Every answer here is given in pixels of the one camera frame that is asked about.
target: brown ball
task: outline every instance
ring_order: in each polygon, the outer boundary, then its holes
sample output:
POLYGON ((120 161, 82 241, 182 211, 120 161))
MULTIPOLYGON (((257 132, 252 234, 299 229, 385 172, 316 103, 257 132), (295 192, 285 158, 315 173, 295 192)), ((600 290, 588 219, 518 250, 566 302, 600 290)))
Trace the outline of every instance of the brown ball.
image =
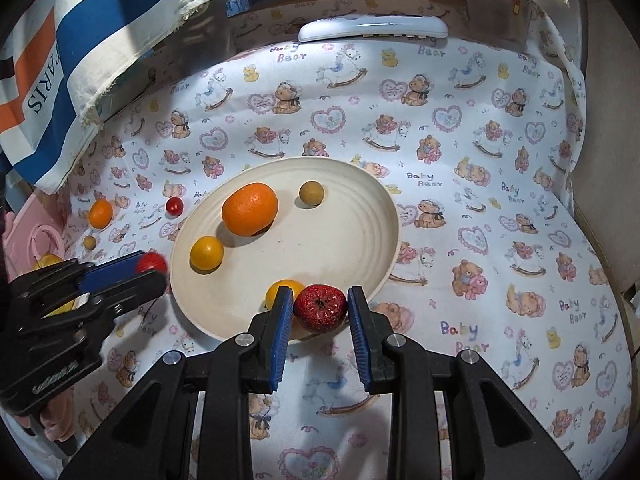
POLYGON ((315 207, 324 200, 324 188, 315 180, 305 182, 300 187, 300 200, 308 206, 315 207))

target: fake fruit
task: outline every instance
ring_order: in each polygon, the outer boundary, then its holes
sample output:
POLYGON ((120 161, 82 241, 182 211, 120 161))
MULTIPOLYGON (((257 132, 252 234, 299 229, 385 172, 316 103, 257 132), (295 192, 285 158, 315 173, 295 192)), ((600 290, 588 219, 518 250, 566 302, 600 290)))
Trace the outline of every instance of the fake fruit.
POLYGON ((222 263, 225 248, 215 236, 203 236, 191 247, 191 265, 205 272, 215 269, 222 263))
POLYGON ((322 187, 322 184, 315 180, 305 182, 302 187, 300 187, 298 194, 300 196, 300 200, 311 207, 319 205, 322 200, 324 200, 324 188, 322 187))
POLYGON ((273 308, 273 302, 276 301, 276 294, 281 286, 288 286, 293 291, 293 301, 296 301, 300 292, 305 288, 302 283, 297 282, 296 280, 280 280, 279 282, 275 282, 269 287, 269 290, 267 290, 267 294, 264 297, 264 304, 267 307, 267 310, 271 310, 273 308))
POLYGON ((145 272, 146 270, 155 269, 161 272, 167 273, 168 267, 166 266, 166 260, 162 254, 158 254, 154 251, 149 251, 140 256, 136 264, 136 272, 145 272))
POLYGON ((184 211, 184 203, 178 196, 172 196, 166 201, 166 211, 172 216, 180 216, 184 211))
POLYGON ((89 209, 89 224, 96 229, 104 229, 113 218, 113 207, 108 200, 99 198, 89 209))
POLYGON ((238 236, 253 236, 273 222, 278 197, 266 184, 254 182, 241 187, 222 205, 222 221, 238 236))
POLYGON ((347 315, 347 299, 338 288, 309 285, 293 304, 293 314, 305 330, 324 334, 338 328, 347 315))
POLYGON ((82 245, 87 251, 93 251, 97 245, 97 241, 93 236, 85 236, 82 240, 82 245))
MULTIPOLYGON (((33 264, 33 267, 31 267, 31 270, 38 270, 43 267, 49 267, 50 265, 55 265, 62 261, 63 259, 60 258, 60 256, 47 253, 43 257, 41 257, 41 259, 39 259, 37 262, 33 264)), ((50 312, 45 317, 55 316, 56 314, 62 314, 63 312, 69 312, 74 307, 74 302, 75 300, 67 301, 63 306, 58 307, 56 310, 54 310, 53 312, 50 312)))

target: small brown ball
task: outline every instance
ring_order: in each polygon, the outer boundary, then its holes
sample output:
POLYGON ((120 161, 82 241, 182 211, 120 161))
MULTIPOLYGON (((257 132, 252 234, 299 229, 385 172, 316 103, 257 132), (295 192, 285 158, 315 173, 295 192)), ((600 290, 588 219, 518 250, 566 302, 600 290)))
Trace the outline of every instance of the small brown ball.
POLYGON ((82 240, 82 245, 84 245, 84 248, 88 251, 93 251, 97 245, 97 241, 93 236, 85 236, 84 240, 82 240))
POLYGON ((315 207, 324 200, 324 188, 315 180, 305 182, 300 187, 300 200, 308 206, 315 207))

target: metal screw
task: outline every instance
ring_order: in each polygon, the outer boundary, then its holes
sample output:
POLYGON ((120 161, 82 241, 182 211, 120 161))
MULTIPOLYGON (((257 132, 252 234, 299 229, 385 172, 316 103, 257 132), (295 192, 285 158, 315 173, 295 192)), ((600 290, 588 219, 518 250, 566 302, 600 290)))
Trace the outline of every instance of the metal screw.
POLYGON ((240 346, 249 346, 254 342, 254 336, 248 333, 238 334, 236 336, 236 344, 240 346))
POLYGON ((81 343, 86 339, 87 333, 84 328, 81 328, 74 334, 74 340, 76 343, 81 343))
POLYGON ((478 352, 468 349, 460 352, 460 358, 468 365, 474 365, 480 360, 478 352))
POLYGON ((402 334, 392 334, 386 338, 386 342, 391 346, 395 346, 396 348, 400 348, 406 344, 406 338, 402 334))
POLYGON ((182 354, 176 350, 169 350, 162 356, 162 362, 169 366, 178 364, 180 359, 182 359, 182 354))

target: white remote control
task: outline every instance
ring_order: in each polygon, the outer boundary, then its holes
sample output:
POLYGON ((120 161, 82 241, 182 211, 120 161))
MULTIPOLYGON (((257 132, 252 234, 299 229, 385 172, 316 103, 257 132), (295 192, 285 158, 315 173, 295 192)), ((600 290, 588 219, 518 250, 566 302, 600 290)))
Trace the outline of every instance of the white remote control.
POLYGON ((331 40, 350 36, 408 36, 409 38, 446 38, 449 29, 435 16, 377 16, 347 14, 307 23, 298 33, 298 41, 331 40))

